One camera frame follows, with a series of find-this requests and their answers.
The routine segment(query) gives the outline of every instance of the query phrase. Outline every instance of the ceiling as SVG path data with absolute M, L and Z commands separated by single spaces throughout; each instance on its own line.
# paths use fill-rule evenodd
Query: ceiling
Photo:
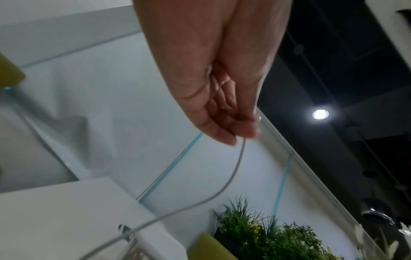
M 376 196 L 411 218 L 411 71 L 364 1 L 294 0 L 290 23 L 258 103 L 306 163 L 372 237 L 360 215 Z M 311 114 L 326 107 L 330 116 Z M 400 240 L 395 227 L 383 227 Z

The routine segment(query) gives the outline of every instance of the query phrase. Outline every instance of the foliage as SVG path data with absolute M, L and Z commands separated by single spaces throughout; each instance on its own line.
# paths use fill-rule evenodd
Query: foliage
M 221 235 L 238 244 L 251 260 L 343 259 L 325 250 L 310 226 L 278 226 L 275 217 L 252 213 L 244 197 L 224 207 L 215 213 Z

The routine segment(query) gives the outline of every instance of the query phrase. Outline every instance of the cable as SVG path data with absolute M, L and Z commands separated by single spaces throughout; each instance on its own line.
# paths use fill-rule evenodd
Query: cable
M 117 237 L 115 237 L 115 238 L 113 238 L 113 239 L 105 242 L 104 244 L 96 247 L 95 249 L 91 250 L 90 252 L 88 252 L 87 254 L 85 254 L 84 256 L 82 256 L 81 258 L 79 258 L 78 260 L 88 260 L 89 258 L 91 258 L 92 256 L 94 256 L 95 254 L 97 254 L 97 253 L 100 252 L 101 250 L 105 249 L 106 247 L 109 247 L 109 246 L 111 246 L 112 244 L 114 244 L 114 243 L 116 243 L 116 242 L 118 242 L 118 241 L 120 241 L 120 240 L 122 240 L 122 239 L 124 239 L 124 238 L 127 238 L 127 237 L 131 236 L 132 234 L 134 234 L 134 233 L 136 233 L 136 232 L 139 232 L 140 230 L 142 230 L 142 229 L 144 229 L 144 228 L 146 228 L 146 227 L 149 227 L 149 226 L 151 226 L 151 225 L 153 225 L 153 224 L 155 224 L 155 223 L 157 223 L 157 222 L 159 222 L 159 221 L 162 221 L 163 219 L 168 218 L 168 217 L 170 217 L 170 216 L 172 216 L 172 215 L 175 215 L 175 214 L 181 213 L 181 212 L 183 212 L 183 211 L 187 211 L 187 210 L 189 210 L 189 209 L 193 209 L 193 208 L 196 208 L 196 207 L 201 206 L 201 205 L 203 205 L 203 204 L 206 204 L 206 203 L 208 203 L 209 201 L 211 201 L 211 200 L 215 199 L 216 197 L 218 197 L 220 194 L 222 194 L 222 193 L 227 189 L 227 187 L 231 184 L 231 182 L 232 182 L 232 180 L 234 179 L 234 177 L 237 175 L 238 169 L 239 169 L 240 164 L 241 164 L 241 161 L 242 161 L 242 159 L 243 159 L 244 148 L 245 148 L 245 138 L 243 139 L 243 144 L 242 144 L 242 146 L 241 146 L 240 156 L 238 157 L 237 164 L 235 165 L 234 171 L 232 172 L 232 175 L 231 175 L 230 179 L 227 181 L 227 183 L 224 185 L 224 187 L 221 188 L 221 190 L 219 190 L 216 194 L 214 194 L 213 196 L 211 196 L 211 197 L 209 197 L 209 198 L 207 198 L 207 199 L 205 199 L 205 200 L 203 200 L 203 201 L 200 201 L 200 202 L 198 202 L 198 203 L 196 203 L 196 204 L 193 204 L 193 205 L 184 207 L 184 208 L 182 208 L 182 209 L 178 209 L 178 210 L 176 210 L 176 211 L 167 213 L 167 214 L 162 215 L 162 216 L 160 216 L 160 217 L 158 217 L 158 218 L 152 219 L 152 220 L 150 220 L 149 222 L 146 222 L 146 223 L 144 223 L 144 224 L 142 224 L 142 225 L 140 225 L 140 226 L 138 226 L 138 227 L 135 227 L 135 228 L 131 229 L 130 231 L 128 231 L 128 232 L 126 232 L 126 233 L 124 233 L 124 234 L 122 234 L 122 235 L 119 235 L 119 236 L 117 236 Z

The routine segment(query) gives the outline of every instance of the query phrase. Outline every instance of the black pendant lamp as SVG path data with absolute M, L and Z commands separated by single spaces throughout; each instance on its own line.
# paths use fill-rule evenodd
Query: black pendant lamp
M 376 224 L 394 225 L 393 212 L 390 206 L 375 197 L 373 179 L 377 176 L 377 173 L 366 170 L 363 172 L 363 175 L 369 179 L 371 197 L 361 200 L 361 215 Z

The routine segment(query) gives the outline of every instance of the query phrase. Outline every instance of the round light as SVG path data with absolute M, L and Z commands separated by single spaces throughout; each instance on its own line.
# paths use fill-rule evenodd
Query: round light
M 313 117 L 315 119 L 324 119 L 324 118 L 327 118 L 329 115 L 330 115 L 330 113 L 327 110 L 324 110 L 324 109 L 316 110 L 313 113 Z

